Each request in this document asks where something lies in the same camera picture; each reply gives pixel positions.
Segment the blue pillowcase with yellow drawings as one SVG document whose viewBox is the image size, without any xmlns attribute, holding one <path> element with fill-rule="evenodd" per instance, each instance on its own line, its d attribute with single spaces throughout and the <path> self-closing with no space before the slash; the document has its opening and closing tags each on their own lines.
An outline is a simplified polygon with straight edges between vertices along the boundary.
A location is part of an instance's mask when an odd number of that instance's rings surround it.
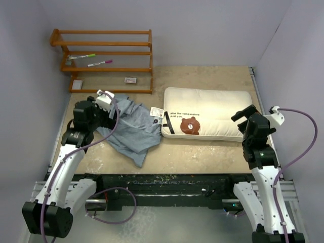
<svg viewBox="0 0 324 243">
<path fill-rule="evenodd" d="M 116 95 L 119 109 L 117 128 L 111 136 L 111 129 L 99 127 L 97 132 L 107 138 L 108 143 L 119 153 L 131 158 L 141 168 L 150 148 L 161 141 L 161 125 L 143 104 L 136 104 L 128 96 Z"/>
</svg>

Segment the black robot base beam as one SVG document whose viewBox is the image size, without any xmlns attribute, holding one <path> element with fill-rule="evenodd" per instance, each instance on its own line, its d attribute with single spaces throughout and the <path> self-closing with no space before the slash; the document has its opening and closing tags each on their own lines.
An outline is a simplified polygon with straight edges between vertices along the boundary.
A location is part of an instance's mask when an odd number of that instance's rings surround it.
<svg viewBox="0 0 324 243">
<path fill-rule="evenodd" d="M 251 174 L 75 174 L 73 181 L 93 179 L 97 192 L 112 191 L 94 198 L 109 211 L 123 207 L 204 207 L 238 209 L 233 187 L 251 182 Z"/>
</svg>

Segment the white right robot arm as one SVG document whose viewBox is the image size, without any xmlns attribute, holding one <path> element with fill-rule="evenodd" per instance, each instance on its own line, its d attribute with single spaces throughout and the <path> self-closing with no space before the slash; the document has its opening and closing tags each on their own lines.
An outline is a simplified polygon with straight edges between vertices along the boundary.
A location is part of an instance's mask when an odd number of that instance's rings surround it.
<svg viewBox="0 0 324 243">
<path fill-rule="evenodd" d="M 279 165 L 274 149 L 268 144 L 268 136 L 285 118 L 278 107 L 270 115 L 263 116 L 254 105 L 238 111 L 231 117 L 237 121 L 243 134 L 242 149 L 245 161 L 255 179 L 258 192 L 249 182 L 231 181 L 225 185 L 230 198 L 238 198 L 251 223 L 253 242 L 305 242 L 289 216 L 279 183 Z"/>
</svg>

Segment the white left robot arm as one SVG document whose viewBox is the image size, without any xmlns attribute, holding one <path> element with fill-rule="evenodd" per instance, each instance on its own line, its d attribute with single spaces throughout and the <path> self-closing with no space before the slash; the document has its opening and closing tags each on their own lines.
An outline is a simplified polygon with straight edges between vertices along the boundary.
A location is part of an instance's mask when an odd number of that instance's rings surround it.
<svg viewBox="0 0 324 243">
<path fill-rule="evenodd" d="M 65 238 L 71 230 L 74 215 L 88 197 L 100 198 L 104 186 L 97 176 L 83 178 L 76 185 L 72 179 L 87 150 L 94 146 L 94 132 L 99 127 L 114 132 L 119 120 L 115 95 L 98 90 L 97 97 L 79 101 L 73 119 L 62 136 L 61 148 L 52 171 L 32 201 L 22 208 L 23 218 L 32 234 Z"/>
</svg>

